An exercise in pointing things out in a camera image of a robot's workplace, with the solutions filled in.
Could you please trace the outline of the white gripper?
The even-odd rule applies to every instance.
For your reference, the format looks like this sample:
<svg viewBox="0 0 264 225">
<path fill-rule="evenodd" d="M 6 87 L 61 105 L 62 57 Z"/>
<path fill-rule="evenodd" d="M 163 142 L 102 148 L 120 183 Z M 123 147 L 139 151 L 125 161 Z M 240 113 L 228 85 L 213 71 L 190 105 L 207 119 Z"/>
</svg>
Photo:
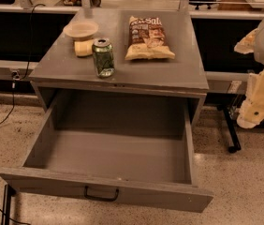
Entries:
<svg viewBox="0 0 264 225">
<path fill-rule="evenodd" d="M 264 19 L 257 29 L 252 30 L 235 45 L 234 51 L 242 54 L 254 53 L 255 60 L 264 65 Z M 264 120 L 264 69 L 258 74 L 249 74 L 245 95 L 237 124 L 241 128 L 254 128 Z"/>
</svg>

